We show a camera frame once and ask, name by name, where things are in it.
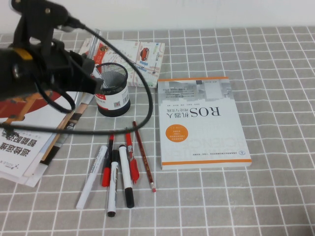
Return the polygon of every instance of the marker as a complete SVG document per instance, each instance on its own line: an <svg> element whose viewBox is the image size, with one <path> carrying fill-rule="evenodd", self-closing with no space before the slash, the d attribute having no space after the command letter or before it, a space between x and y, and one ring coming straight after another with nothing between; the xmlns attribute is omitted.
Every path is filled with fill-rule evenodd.
<svg viewBox="0 0 315 236"><path fill-rule="evenodd" d="M84 208L85 202L88 199L88 196L89 196L90 191L92 189L93 183L94 183L94 181L96 179L99 167L100 167L100 165L102 163L102 160L103 160L106 152L107 152L107 146L105 146L105 145L101 146L101 148L100 148L100 150L98 152L98 155L96 157L96 160L95 160L95 162L94 162L94 164L92 166L90 175L88 177L88 181L85 183L84 188L82 190L80 199L79 199L78 204L76 206L77 209L82 210Z"/></svg>
<svg viewBox="0 0 315 236"><path fill-rule="evenodd" d="M139 179L140 174L138 171L137 160L133 156L133 148L132 148L132 141L131 141L130 133L126 134L126 142L127 142L128 153L129 153L131 178L134 183L137 183L137 180Z"/></svg>
<svg viewBox="0 0 315 236"><path fill-rule="evenodd" d="M113 150L112 157L113 158L112 158L112 165L111 165L112 168L111 168L111 175L110 175L108 207L107 207L107 215L109 217L114 217L116 214L119 151Z"/></svg>
<svg viewBox="0 0 315 236"><path fill-rule="evenodd" d="M119 157L120 157L120 164L122 166L122 172L123 172L126 204L128 208L133 208L134 199L133 199L133 192L132 192L132 182L130 178L127 148L125 147L125 145L119 146Z"/></svg>
<svg viewBox="0 0 315 236"><path fill-rule="evenodd" d="M114 135L112 134L109 137L108 157L107 159L104 160L104 165L103 165L103 180L102 180L103 187L108 187L109 182L110 182L110 166L111 166L111 160L112 160L113 142L114 142Z"/></svg>

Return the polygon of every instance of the pencil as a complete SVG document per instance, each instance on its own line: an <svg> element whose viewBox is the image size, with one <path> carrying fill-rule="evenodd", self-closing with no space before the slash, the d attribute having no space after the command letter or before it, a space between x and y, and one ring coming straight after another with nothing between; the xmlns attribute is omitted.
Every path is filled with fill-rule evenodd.
<svg viewBox="0 0 315 236"><path fill-rule="evenodd" d="M132 125L133 125L133 127L136 127L137 123L134 121L132 123ZM148 179L149 179L149 183L150 183L151 189L155 193L157 191L157 189L156 189L156 186L155 186L154 181L153 181L153 177L152 177L152 174L151 174L151 171L150 171L150 167L149 167L149 164L148 164L148 160L147 160L146 154L144 152L144 148L143 148L143 145L142 145L142 142L141 142L140 133L139 133L138 130L136 130L134 133L135 133L137 141L138 141L139 149L140 149L140 152L141 152L141 155L142 155L143 164L144 164L144 166L146 168L146 172L147 172L147 176L148 176Z"/></svg>

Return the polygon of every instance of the whiteboard marker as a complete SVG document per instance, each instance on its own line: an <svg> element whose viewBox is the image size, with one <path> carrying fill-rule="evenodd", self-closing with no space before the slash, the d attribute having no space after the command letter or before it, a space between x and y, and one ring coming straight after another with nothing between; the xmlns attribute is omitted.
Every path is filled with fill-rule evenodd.
<svg viewBox="0 0 315 236"><path fill-rule="evenodd" d="M134 199L133 199L133 192L132 192L132 182L130 178L127 148L125 147L125 145L119 146L119 157L120 157L120 164L122 166L122 172L123 172L126 204L128 208L133 208Z"/></svg>
<svg viewBox="0 0 315 236"><path fill-rule="evenodd" d="M116 201L117 201L117 179L118 179L118 160L119 151L113 150L112 155L112 168L109 183L109 196L108 196L108 207L107 215L114 217L116 214Z"/></svg>
<svg viewBox="0 0 315 236"><path fill-rule="evenodd" d="M92 189L93 183L94 183L94 181L96 179L98 170L99 170L99 168L101 166L102 160L103 160L106 152L107 152L107 146L105 146L105 145L101 146L101 148L100 148L100 150L98 152L98 155L96 157L96 160L95 160L95 162L94 162L94 164L92 166L90 175L88 177L88 181L85 183L84 188L82 190L80 199L79 199L78 204L76 206L77 209L82 210L84 208L85 202L88 199L88 196L90 194L90 191Z"/></svg>

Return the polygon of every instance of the black cable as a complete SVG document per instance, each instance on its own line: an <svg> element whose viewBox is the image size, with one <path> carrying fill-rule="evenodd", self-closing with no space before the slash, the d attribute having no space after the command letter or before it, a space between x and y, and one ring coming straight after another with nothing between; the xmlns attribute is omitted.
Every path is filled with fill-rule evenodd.
<svg viewBox="0 0 315 236"><path fill-rule="evenodd" d="M148 101L149 101L149 109L148 114L144 118L142 122L140 122L136 127L128 128L128 129L120 129L120 130L112 130L112 131L86 131L86 130L66 130L66 129L53 129L53 128L44 128L44 127L37 127L37 126L25 126L25 125L11 125L11 124L5 124L0 123L0 128L13 130L26 130L26 131L35 131L35 132L48 132L48 133L56 133L56 134L77 134L77 135L111 135L111 134L126 134L134 132L140 128L142 128L151 118L153 113L153 99L150 92L150 88L145 81L143 75L140 73L140 71L137 69L136 66L133 65L133 63L124 55L122 54L117 48L115 48L111 43L109 43L106 39L104 39L102 36L95 33L92 29L88 28L86 25L80 23L79 20L76 20L76 28L81 28L83 30L86 30L99 40L101 40L103 43L105 43L107 46L109 46L115 53L117 53L121 58L123 58L130 66L131 68L137 73L140 80L143 83L143 86L147 92L148 95Z"/></svg>
<svg viewBox="0 0 315 236"><path fill-rule="evenodd" d="M71 106L71 110L64 108L63 106L59 105L57 102L51 100L50 97L47 96L47 94L45 93L45 91L41 87L38 79L35 76L33 76L33 79L35 80L35 85L36 85L36 88L37 88L39 94L43 97L43 99L47 102L47 104L49 104L50 106L52 106L53 108L55 108L59 112L65 113L65 114L71 113L73 110L75 110L75 103L74 103L72 97L69 94L67 94L65 91L63 91L62 89L57 88L57 87L53 88L53 91L59 93L62 97L64 97L65 100L67 100L67 102Z"/></svg>

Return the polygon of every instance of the black mesh pencil cup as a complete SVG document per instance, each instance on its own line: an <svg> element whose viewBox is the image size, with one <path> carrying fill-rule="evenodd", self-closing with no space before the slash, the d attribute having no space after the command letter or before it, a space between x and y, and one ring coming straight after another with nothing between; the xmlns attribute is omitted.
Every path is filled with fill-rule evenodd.
<svg viewBox="0 0 315 236"><path fill-rule="evenodd" d="M96 66L103 79L101 93L95 94L98 110L106 117L118 117L130 108L127 78L122 65L109 62Z"/></svg>

